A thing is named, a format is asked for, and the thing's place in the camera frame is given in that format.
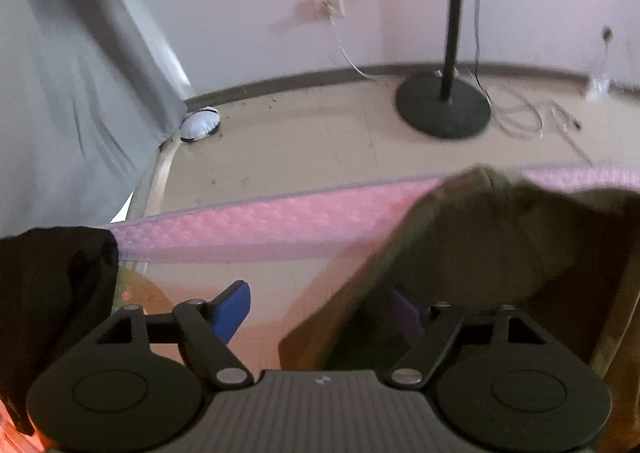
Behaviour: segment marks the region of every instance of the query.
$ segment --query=pink foam pad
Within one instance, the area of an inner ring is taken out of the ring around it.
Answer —
[[[640,168],[524,169],[542,187],[640,190]],[[120,259],[162,263],[239,263],[370,253],[412,204],[445,176],[356,186],[209,208],[174,211],[108,226]]]

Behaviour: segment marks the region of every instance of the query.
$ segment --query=round black disc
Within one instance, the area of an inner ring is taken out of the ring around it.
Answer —
[[[436,386],[446,420],[491,450],[569,451],[589,444],[610,412],[606,385],[548,345],[491,349],[447,370]]]
[[[482,93],[454,80],[448,102],[440,100],[442,78],[431,73],[416,74],[396,92],[396,109],[413,128],[428,135],[460,139],[478,135],[491,118],[491,108]]]
[[[200,382],[184,366],[151,353],[110,352],[53,366],[27,401],[48,446],[96,453],[161,445],[190,424],[201,404]]]

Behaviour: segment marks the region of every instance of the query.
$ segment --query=round lamp base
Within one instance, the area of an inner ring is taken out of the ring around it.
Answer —
[[[449,101],[440,100],[442,78],[416,74],[396,92],[396,109],[413,128],[428,135],[469,138],[482,133],[491,119],[491,107],[478,89],[454,80]]]

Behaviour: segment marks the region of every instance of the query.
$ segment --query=electrical outlet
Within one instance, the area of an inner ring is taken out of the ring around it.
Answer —
[[[316,10],[330,18],[344,17],[344,0],[316,0]]]
[[[602,40],[606,44],[609,44],[611,43],[612,39],[613,39],[613,30],[611,30],[610,26],[605,25],[604,27],[602,27]]]

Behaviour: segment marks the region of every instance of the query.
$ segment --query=olive green cloth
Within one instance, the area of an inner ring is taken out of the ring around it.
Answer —
[[[390,368],[406,349],[385,295],[397,283],[425,303],[522,308],[609,385],[599,451],[640,443],[640,195],[561,194],[490,168],[453,178],[285,337],[282,367]]]

